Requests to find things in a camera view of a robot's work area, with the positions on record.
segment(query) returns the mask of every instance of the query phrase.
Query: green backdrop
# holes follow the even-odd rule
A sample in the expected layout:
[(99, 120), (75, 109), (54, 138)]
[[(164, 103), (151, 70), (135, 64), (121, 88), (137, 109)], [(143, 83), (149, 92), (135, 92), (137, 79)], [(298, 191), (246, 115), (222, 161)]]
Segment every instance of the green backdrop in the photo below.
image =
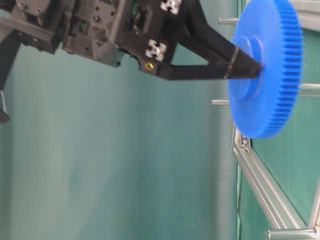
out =
[[(235, 0), (202, 0), (209, 23)], [(180, 48), (177, 63), (200, 59)], [(168, 82), (22, 46), (0, 126), (0, 238), (236, 238), (236, 164), (222, 81)]]

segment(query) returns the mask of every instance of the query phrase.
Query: gear teeth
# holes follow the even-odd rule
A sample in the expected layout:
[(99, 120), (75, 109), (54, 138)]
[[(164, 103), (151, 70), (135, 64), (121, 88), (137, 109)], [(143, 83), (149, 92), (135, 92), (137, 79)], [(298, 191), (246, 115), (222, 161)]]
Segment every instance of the gear teeth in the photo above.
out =
[(274, 136), (288, 121), (299, 93), (304, 60), (303, 32), (295, 9), (287, 0), (273, 2), (280, 18), (283, 35), (283, 72), (272, 116), (260, 136), (263, 138)]

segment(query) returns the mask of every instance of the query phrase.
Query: blue gear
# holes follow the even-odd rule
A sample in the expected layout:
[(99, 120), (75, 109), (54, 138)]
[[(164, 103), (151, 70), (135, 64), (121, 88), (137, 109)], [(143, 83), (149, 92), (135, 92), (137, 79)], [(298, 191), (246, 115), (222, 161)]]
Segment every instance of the blue gear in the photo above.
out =
[(303, 32), (287, 0), (251, 0), (232, 42), (263, 65), (255, 79), (230, 79), (233, 120), (249, 138), (276, 135), (291, 115), (299, 93)]

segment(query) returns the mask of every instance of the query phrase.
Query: black mechanical part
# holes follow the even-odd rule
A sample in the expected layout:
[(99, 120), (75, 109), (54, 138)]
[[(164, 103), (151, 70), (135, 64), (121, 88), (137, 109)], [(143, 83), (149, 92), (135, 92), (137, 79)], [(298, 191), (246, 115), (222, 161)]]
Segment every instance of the black mechanical part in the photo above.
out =
[[(255, 78), (261, 64), (211, 28), (200, 0), (0, 0), (0, 90), (20, 43), (118, 67), (124, 54), (167, 80)], [(172, 65), (180, 44), (206, 65)]]
[(0, 108), (0, 123), (5, 123), (9, 117), (5, 109), (5, 96), (3, 90), (9, 72), (20, 47), (20, 41), (17, 32), (0, 23), (0, 93), (2, 109)]

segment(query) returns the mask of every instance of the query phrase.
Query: black bracket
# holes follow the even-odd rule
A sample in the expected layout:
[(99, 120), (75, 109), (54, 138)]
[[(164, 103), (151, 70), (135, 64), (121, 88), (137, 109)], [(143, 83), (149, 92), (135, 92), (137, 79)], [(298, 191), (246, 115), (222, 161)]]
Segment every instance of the black bracket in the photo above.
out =
[[(166, 0), (181, 3), (178, 14), (160, 8), (163, 0), (136, 0), (147, 26), (123, 28), (117, 45), (135, 57), (140, 70), (167, 80), (220, 80), (256, 78), (261, 64), (211, 28), (199, 0)], [(127, 19), (132, 18), (128, 3)], [(165, 50), (165, 56), (146, 56), (146, 48), (153, 41), (150, 54)], [(206, 65), (172, 65), (178, 44), (208, 61)]]
[(2, 103), (2, 109), (0, 108), (0, 124), (9, 120), (3, 89), (20, 45), (21, 42), (17, 32), (0, 22), (0, 96)]

